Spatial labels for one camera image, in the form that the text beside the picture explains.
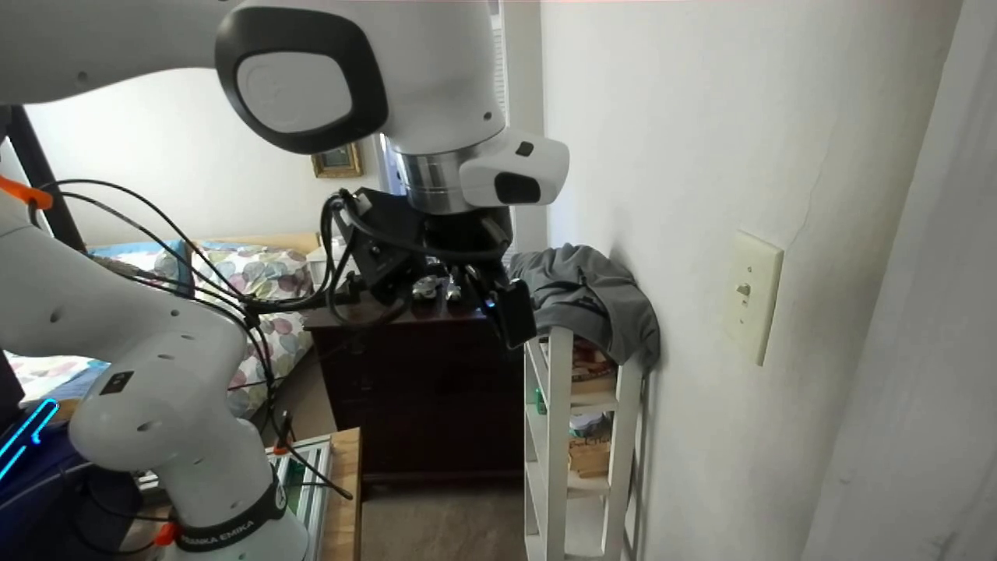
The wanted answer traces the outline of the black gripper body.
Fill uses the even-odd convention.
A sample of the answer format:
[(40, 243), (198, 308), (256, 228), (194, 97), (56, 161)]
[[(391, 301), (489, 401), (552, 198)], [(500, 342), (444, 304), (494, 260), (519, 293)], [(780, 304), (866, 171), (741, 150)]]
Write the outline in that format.
[(457, 282), (462, 298), (494, 325), (503, 345), (534, 336), (529, 288), (503, 269), (510, 248), (503, 209), (425, 214), (405, 196), (371, 188), (339, 189), (336, 203), (348, 254), (377, 301), (409, 296), (430, 263), (438, 263)]

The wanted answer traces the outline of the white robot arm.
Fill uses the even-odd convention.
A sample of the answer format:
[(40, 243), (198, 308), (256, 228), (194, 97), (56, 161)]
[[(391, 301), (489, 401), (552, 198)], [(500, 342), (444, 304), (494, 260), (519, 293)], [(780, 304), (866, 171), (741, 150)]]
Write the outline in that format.
[[(489, 0), (0, 0), (2, 107), (171, 68), (215, 70), (286, 151), (377, 135), (420, 228), (410, 247), (464, 260), (510, 345), (533, 336), (525, 287), (500, 272), (503, 225), (557, 196), (569, 151), (503, 122)], [(27, 209), (27, 192), (2, 198), (0, 345), (109, 365), (69, 419), (79, 456), (160, 478), (179, 561), (305, 561), (257, 430), (228, 409), (239, 325), (104, 269)]]

